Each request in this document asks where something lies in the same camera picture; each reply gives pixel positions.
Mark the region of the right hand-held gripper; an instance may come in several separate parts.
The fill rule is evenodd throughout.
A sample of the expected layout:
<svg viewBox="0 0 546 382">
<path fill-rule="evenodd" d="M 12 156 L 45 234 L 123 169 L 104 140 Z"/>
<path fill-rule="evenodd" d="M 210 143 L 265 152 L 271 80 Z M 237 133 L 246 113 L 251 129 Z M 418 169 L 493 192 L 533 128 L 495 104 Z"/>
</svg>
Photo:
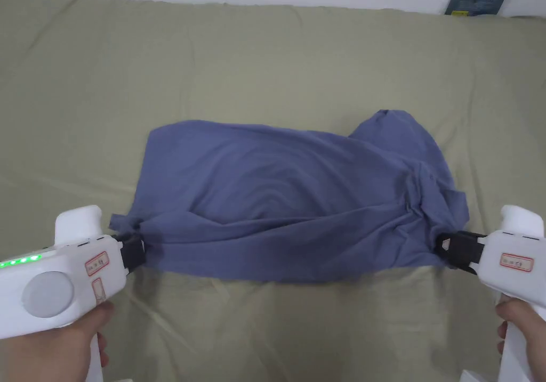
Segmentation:
<svg viewBox="0 0 546 382">
<path fill-rule="evenodd" d="M 435 254 L 476 275 L 496 292 L 527 302 L 545 318 L 545 229 L 541 216 L 515 205 L 501 209 L 500 229 L 488 235 L 439 233 Z"/>
</svg>

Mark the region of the person's right hand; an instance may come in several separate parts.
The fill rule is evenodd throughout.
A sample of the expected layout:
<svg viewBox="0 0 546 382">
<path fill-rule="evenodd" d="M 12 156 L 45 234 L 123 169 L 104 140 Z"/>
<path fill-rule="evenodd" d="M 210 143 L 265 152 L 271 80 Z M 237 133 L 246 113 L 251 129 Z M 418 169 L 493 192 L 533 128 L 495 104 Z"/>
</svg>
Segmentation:
<svg viewBox="0 0 546 382">
<path fill-rule="evenodd" d="M 496 306 L 497 315 L 503 320 L 497 329 L 498 336 L 505 340 L 508 325 L 521 331 L 527 348 L 528 360 L 533 365 L 545 363 L 545 321 L 531 306 L 520 299 L 502 297 Z"/>
</svg>

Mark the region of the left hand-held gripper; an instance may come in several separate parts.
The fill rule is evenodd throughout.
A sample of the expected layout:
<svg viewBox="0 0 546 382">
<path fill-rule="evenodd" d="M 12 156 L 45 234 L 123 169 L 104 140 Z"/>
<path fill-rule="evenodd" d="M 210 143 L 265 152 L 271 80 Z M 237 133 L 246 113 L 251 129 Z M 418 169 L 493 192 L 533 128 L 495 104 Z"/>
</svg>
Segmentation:
<svg viewBox="0 0 546 382">
<path fill-rule="evenodd" d="M 146 262 L 136 234 L 106 234 L 96 205 L 61 213 L 54 244 L 1 261 L 1 339 L 68 326 Z"/>
</svg>

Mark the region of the person's left hand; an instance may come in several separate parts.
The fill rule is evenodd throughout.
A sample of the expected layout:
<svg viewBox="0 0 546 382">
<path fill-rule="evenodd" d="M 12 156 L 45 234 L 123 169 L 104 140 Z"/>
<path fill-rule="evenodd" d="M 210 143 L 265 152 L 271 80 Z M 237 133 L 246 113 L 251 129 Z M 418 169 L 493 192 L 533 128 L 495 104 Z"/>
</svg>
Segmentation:
<svg viewBox="0 0 546 382">
<path fill-rule="evenodd" d="M 101 367 L 109 363 L 100 330 L 114 314 L 106 301 L 66 327 L 5 339 L 1 344 L 3 381 L 85 381 L 91 341 L 98 338 Z"/>
</svg>

